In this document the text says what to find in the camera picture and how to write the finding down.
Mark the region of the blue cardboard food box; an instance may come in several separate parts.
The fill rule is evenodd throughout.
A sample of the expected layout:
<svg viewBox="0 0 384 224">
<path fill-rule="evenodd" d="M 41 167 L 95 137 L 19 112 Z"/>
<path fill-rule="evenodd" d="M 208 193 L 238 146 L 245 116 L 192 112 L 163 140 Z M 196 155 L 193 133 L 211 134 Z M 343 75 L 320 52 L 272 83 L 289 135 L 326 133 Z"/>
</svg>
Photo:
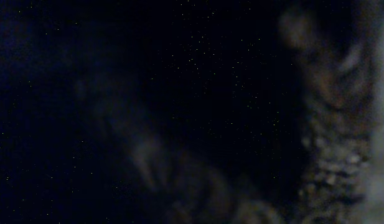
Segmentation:
<svg viewBox="0 0 384 224">
<path fill-rule="evenodd" d="M 269 202 L 251 178 L 232 180 L 163 141 L 125 73 L 91 72 L 76 95 L 165 223 L 384 223 L 384 1 L 353 1 L 346 17 L 345 40 L 302 1 L 278 19 L 298 67 L 299 137 L 309 155 L 294 202 Z"/>
</svg>

